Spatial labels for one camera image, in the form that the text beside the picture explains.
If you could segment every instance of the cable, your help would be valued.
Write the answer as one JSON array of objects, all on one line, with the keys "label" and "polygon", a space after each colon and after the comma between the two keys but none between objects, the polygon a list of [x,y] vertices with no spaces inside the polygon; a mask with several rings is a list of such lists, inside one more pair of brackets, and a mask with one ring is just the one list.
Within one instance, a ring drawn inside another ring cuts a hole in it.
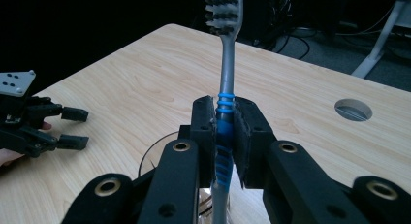
[{"label": "cable", "polygon": [[368,44],[368,45],[354,43],[354,42],[352,42],[351,40],[348,40],[347,36],[341,36],[341,38],[342,38],[343,40],[345,40],[347,43],[349,43],[349,44],[351,44],[351,45],[353,45],[353,46],[356,46],[356,47],[367,47],[367,48],[370,48],[370,47],[373,47],[373,45],[374,45],[373,43],[370,43],[370,44]]},{"label": "cable", "polygon": [[371,27],[369,27],[369,28],[367,28],[367,29],[365,29],[361,32],[358,32],[358,33],[336,33],[335,35],[337,35],[337,36],[354,36],[354,35],[362,35],[362,34],[371,33],[371,32],[368,32],[368,31],[373,29],[375,26],[377,26],[391,12],[393,7],[394,7],[394,4],[388,9],[388,11],[376,23],[374,23],[374,25],[372,25]]},{"label": "cable", "polygon": [[321,33],[321,31],[319,31],[319,30],[316,29],[316,28],[308,28],[308,27],[294,27],[294,28],[292,28],[292,31],[291,31],[291,32],[292,32],[293,34],[295,34],[295,31],[300,31],[300,30],[303,30],[303,31],[314,31],[314,33],[311,34],[311,35],[308,35],[308,36],[299,36],[299,37],[301,37],[301,38],[312,38],[312,37],[315,37],[318,32]]},{"label": "cable", "polygon": [[307,46],[306,52],[305,52],[302,56],[300,56],[299,58],[297,58],[298,60],[302,60],[302,59],[305,58],[306,55],[310,52],[311,47],[309,46],[309,43],[308,43],[306,40],[304,40],[303,38],[301,38],[301,37],[296,37],[296,36],[291,36],[291,37],[292,37],[292,38],[299,39],[300,41],[302,41],[302,42]]},{"label": "cable", "polygon": [[[317,33],[324,33],[324,31],[321,31],[319,29],[316,28],[309,28],[309,27],[295,27],[295,30],[307,30],[307,31],[315,31],[315,33],[311,36],[304,36],[303,38],[308,38],[308,37],[314,37]],[[359,32],[359,33],[353,33],[353,34],[336,34],[337,36],[358,36],[358,35],[369,35],[369,34],[374,34],[374,33],[379,33],[381,32],[382,29],[378,29],[378,30],[374,30],[371,32]]]},{"label": "cable", "polygon": [[287,37],[285,39],[285,42],[284,42],[283,46],[276,53],[280,53],[285,48],[285,46],[287,46],[289,40],[290,40],[290,34],[287,34]]},{"label": "cable", "polygon": [[394,33],[394,35],[399,37],[401,41],[404,40],[404,42],[406,42],[408,45],[411,46],[411,37],[406,36],[404,32],[397,33],[395,31],[392,31],[392,33]]},{"label": "cable", "polygon": [[394,52],[392,49],[390,49],[389,47],[385,46],[384,48],[386,48],[392,55],[394,55],[395,57],[401,59],[401,60],[405,60],[405,61],[411,61],[410,57],[404,57],[401,55],[398,55],[396,52]]},{"label": "cable", "polygon": [[276,38],[273,38],[272,43],[271,43],[268,47],[266,47],[266,48],[264,48],[264,49],[265,49],[265,50],[268,50],[268,51],[273,51],[276,46],[277,46],[277,39],[276,39]]},{"label": "cable", "polygon": [[288,9],[287,9],[287,13],[290,13],[291,11],[291,0],[285,0],[284,5],[280,8],[280,11],[283,12],[285,6],[288,4]]}]

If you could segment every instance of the table surface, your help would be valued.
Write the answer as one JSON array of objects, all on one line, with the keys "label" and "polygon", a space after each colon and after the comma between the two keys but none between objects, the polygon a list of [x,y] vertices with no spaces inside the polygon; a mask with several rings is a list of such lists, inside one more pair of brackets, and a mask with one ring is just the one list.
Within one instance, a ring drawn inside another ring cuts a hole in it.
[{"label": "table surface", "polygon": [[[85,123],[48,117],[48,133],[90,140],[83,151],[56,149],[2,168],[0,223],[59,223],[94,177],[136,178],[147,149],[190,124],[192,102],[218,94],[221,48],[216,36],[170,24],[40,92],[89,111]],[[237,43],[235,94],[254,101],[277,139],[305,147],[331,178],[352,186],[375,175],[411,193],[411,93]],[[338,115],[334,104],[346,98],[369,105],[371,119]],[[268,223],[261,199],[234,177],[234,223]]]}]

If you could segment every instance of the toothbrush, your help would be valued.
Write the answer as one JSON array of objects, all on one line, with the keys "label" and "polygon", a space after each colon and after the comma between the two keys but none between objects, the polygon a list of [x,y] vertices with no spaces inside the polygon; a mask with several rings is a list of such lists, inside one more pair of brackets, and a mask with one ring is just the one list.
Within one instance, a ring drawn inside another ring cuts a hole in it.
[{"label": "toothbrush", "polygon": [[207,25],[223,44],[220,93],[216,118],[215,181],[211,185],[212,221],[227,223],[227,202],[233,172],[233,101],[235,41],[242,25],[242,0],[206,0]]}]

